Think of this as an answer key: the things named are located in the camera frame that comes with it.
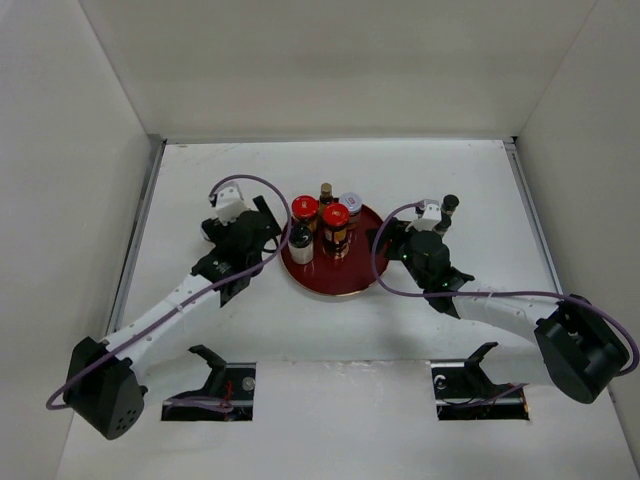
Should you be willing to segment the red lid sauce jar front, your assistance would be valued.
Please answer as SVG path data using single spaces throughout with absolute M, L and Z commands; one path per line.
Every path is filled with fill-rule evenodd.
M 319 202 L 310 195 L 297 196 L 291 204 L 292 217 L 295 223 L 306 225 L 312 233 L 317 230 Z

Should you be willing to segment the red lid sauce jar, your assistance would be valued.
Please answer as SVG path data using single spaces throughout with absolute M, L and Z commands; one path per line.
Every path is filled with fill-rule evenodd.
M 350 213 L 341 203 L 326 206 L 321 215 L 323 226 L 323 251 L 332 259 L 343 258 L 349 249 L 348 225 Z
M 310 195 L 297 196 L 291 204 L 292 217 L 295 223 L 306 225 L 312 233 L 317 230 L 319 202 Z

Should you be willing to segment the black cap white shaker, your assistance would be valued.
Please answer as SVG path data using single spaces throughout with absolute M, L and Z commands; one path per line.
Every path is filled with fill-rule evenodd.
M 309 264 L 314 257 L 314 237 L 311 229 L 301 223 L 296 223 L 291 229 L 288 249 L 292 261 L 298 265 Z

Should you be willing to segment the yellow label oil bottle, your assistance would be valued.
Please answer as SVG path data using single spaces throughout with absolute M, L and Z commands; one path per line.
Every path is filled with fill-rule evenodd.
M 328 182 L 322 183 L 320 187 L 319 204 L 323 206 L 334 202 L 332 185 Z

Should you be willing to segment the red lid sauce jar back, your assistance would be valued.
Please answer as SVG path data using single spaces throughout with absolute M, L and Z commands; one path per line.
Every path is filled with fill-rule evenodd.
M 321 215 L 323 226 L 323 251 L 332 259 L 343 258 L 349 249 L 348 225 L 350 213 L 341 203 L 326 206 Z

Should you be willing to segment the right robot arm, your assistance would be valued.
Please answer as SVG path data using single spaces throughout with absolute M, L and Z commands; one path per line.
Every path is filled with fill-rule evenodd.
M 390 217 L 367 230 L 370 255 L 401 262 L 419 289 L 416 297 L 436 312 L 491 325 L 536 345 L 546 371 L 534 382 L 549 382 L 579 403 L 592 403 L 614 378 L 638 367 L 632 337 L 585 298 L 499 292 L 453 267 L 443 241 L 450 225 L 449 215 L 438 221 Z

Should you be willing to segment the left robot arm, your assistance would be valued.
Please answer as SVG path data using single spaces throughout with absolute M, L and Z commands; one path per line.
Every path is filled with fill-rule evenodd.
M 204 221 L 213 249 L 155 307 L 101 341 L 86 337 L 74 347 L 63 401 L 105 439 L 124 435 L 158 402 L 165 411 L 232 411 L 227 364 L 204 333 L 261 272 L 266 244 L 282 232 L 265 199 L 253 203 L 236 199 L 239 215 L 227 224 Z

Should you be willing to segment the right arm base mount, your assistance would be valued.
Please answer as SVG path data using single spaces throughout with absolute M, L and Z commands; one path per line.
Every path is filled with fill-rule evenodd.
M 495 384 L 482 369 L 497 346 L 487 342 L 466 358 L 430 362 L 440 421 L 529 420 L 524 384 Z

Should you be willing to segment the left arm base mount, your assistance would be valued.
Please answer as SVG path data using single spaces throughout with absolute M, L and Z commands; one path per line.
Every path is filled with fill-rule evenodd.
M 203 345 L 189 348 L 208 369 L 197 389 L 183 390 L 162 405 L 164 422 L 252 421 L 256 389 L 256 363 L 228 363 Z

